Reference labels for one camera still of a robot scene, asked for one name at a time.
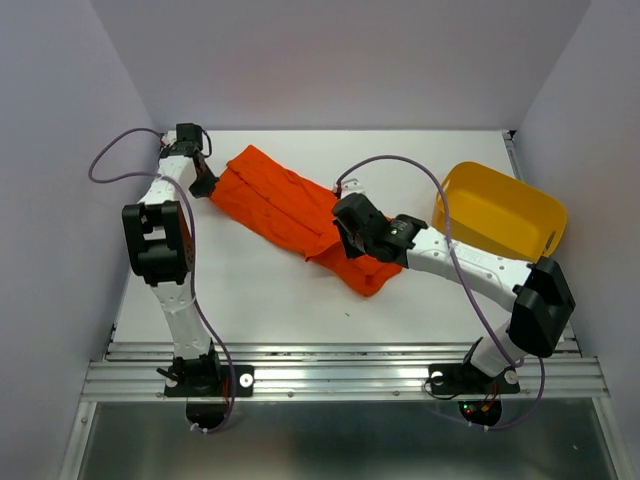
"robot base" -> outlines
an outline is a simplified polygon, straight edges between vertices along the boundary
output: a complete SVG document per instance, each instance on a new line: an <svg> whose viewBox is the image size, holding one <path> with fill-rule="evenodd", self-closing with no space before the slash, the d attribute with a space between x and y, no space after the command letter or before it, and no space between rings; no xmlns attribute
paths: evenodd
<svg viewBox="0 0 640 480"><path fill-rule="evenodd" d="M486 384L469 382L461 374L461 366L459 364L436 363L429 366L429 371L432 372L429 385L431 386L431 393L434 395L484 395L487 393L489 386L493 387L493 383L487 386ZM520 393L518 381L510 383L505 378L505 375L513 376L513 373L515 373L514 370L507 369L494 379L498 384L500 395Z"/></svg>
<svg viewBox="0 0 640 480"><path fill-rule="evenodd" d="M252 365L234 365L236 378L238 380L236 397L251 397L253 396L253 384L255 368ZM226 382L231 382L231 374L229 365L220 366L220 381L217 384L210 384L204 387L195 385L189 385L185 383L174 383L170 380L167 381L164 387L165 397L176 398L188 398L188 397L217 397L222 398L223 385Z"/></svg>

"metal extrusion frame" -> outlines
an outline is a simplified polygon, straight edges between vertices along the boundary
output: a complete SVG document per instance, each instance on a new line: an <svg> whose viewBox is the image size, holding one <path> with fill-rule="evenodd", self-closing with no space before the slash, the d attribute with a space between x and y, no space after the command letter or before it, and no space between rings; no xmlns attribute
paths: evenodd
<svg viewBox="0 0 640 480"><path fill-rule="evenodd" d="M230 344L234 362L255 367L253 397L238 401L427 401L422 385L432 363L460 363L470 344ZM545 361L546 398L606 397L608 390L596 359L582 358L574 341ZM89 365L81 400L87 402L183 401L163 395L156 368L171 361L171 344L112 344L106 359ZM540 381L537 360L518 370L519 398L535 397ZM190 401L207 401L191 399Z"/></svg>

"black clamp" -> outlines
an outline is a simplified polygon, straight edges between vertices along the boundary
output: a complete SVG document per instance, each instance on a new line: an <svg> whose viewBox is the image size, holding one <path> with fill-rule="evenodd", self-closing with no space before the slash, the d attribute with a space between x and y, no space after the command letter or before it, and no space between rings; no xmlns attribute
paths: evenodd
<svg viewBox="0 0 640 480"><path fill-rule="evenodd" d="M387 219L371 201L361 193L352 193L333 207L334 224L347 258L367 254L385 263L407 267L407 250L415 245L413 239L421 229L429 226L409 215Z"/></svg>

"white table surface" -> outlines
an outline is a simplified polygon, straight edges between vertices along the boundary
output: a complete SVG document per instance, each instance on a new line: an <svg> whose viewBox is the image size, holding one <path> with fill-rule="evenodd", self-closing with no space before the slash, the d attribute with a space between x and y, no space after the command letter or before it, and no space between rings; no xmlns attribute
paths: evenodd
<svg viewBox="0 0 640 480"><path fill-rule="evenodd" d="M213 155L208 163L217 174L249 144L328 188L347 167L384 153L418 160L440 180L468 160L513 174L497 131L212 131L210 135ZM381 161L354 176L385 214L407 213L430 223L436 190L416 168ZM403 271L379 293L364 298L329 270L304 262L236 223L209 200L192 204L198 297L227 342L456 343L483 334L462 288L453 282ZM494 327L509 318L493 302L477 297ZM114 341L171 342L157 299L133 274Z"/></svg>

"orange shirt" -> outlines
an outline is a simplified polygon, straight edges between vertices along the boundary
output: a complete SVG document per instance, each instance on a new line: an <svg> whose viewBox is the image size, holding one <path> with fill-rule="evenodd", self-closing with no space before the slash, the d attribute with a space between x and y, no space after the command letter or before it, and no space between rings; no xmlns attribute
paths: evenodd
<svg viewBox="0 0 640 480"><path fill-rule="evenodd" d="M361 295L373 295L402 270L366 255L348 259L333 225L333 193L252 145L227 164L211 200L279 247L330 269Z"/></svg>

